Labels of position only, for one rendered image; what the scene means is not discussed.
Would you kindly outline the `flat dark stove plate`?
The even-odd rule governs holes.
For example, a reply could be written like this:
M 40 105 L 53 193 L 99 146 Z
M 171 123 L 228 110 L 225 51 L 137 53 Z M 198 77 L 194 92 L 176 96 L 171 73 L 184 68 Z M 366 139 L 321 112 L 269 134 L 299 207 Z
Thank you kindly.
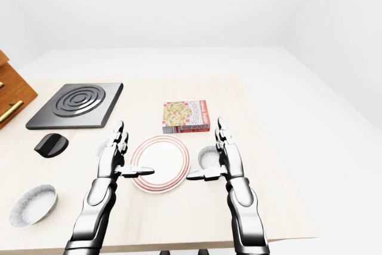
M 103 128 L 123 87 L 121 82 L 65 84 L 26 123 L 26 128 Z

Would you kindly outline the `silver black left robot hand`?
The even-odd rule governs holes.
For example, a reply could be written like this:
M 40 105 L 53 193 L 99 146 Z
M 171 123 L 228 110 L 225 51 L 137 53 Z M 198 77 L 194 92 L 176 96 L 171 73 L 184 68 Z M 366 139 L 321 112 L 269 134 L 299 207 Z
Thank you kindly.
M 108 177 L 117 180 L 119 176 L 136 178 L 154 174 L 154 169 L 126 164 L 124 155 L 128 149 L 128 133 L 124 131 L 124 122 L 120 120 L 109 136 L 98 165 L 97 177 Z

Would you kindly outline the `wooden cabinet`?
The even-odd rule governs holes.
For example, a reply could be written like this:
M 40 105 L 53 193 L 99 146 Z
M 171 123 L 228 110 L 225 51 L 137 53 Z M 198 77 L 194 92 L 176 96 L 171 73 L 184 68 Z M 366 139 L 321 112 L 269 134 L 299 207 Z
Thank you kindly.
M 8 63 L 9 58 L 0 50 L 0 94 L 26 94 L 36 92 Z

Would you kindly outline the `wooden cabinet drawer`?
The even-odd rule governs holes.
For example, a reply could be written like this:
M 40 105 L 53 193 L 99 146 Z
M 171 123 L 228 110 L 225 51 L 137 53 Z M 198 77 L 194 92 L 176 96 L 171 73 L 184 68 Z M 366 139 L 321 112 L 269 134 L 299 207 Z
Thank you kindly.
M 0 94 L 0 130 L 37 95 L 36 92 L 13 95 Z

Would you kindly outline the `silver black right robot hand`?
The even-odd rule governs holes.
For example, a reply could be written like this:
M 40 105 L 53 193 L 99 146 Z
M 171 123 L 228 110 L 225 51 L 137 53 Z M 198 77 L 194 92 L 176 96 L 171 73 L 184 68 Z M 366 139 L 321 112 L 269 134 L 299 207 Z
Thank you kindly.
M 239 149 L 233 142 L 231 132 L 221 116 L 218 117 L 215 139 L 216 151 L 219 153 L 219 166 L 193 171 L 187 175 L 187 180 L 212 181 L 224 176 L 229 181 L 232 178 L 244 176 Z

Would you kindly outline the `round black knob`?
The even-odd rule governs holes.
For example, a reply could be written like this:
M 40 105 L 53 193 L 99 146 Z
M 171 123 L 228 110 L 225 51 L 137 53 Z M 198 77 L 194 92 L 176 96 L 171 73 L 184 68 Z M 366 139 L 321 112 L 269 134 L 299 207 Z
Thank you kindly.
M 49 133 L 35 146 L 34 150 L 44 158 L 52 158 L 61 154 L 69 141 L 58 133 Z

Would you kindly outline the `white speckled bowl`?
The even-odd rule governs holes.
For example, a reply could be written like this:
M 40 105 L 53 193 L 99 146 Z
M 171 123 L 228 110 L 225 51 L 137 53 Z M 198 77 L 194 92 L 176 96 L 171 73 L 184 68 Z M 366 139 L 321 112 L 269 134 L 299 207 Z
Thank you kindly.
M 95 149 L 94 154 L 96 158 L 101 157 L 104 148 L 107 146 L 108 141 L 101 142 Z
M 206 146 L 198 154 L 198 163 L 202 169 L 209 167 L 219 167 L 220 153 L 215 146 Z
M 44 220 L 57 205 L 58 195 L 52 185 L 40 185 L 26 192 L 10 213 L 10 224 L 22 228 Z

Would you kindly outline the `printed cookies box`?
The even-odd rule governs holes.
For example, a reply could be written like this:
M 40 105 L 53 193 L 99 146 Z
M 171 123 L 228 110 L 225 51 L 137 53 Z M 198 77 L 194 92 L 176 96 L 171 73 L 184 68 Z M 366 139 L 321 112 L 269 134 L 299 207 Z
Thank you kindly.
M 205 132 L 210 126 L 205 100 L 165 102 L 163 105 L 164 134 Z

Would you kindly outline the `white plate with red rings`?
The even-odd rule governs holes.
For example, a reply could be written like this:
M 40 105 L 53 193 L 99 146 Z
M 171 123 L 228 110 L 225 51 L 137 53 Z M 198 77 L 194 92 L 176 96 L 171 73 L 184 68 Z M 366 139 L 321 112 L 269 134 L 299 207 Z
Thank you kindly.
M 148 193 L 164 193 L 176 188 L 190 170 L 190 154 L 186 145 L 170 135 L 145 140 L 137 147 L 131 163 L 150 167 L 155 173 L 133 179 L 137 188 Z

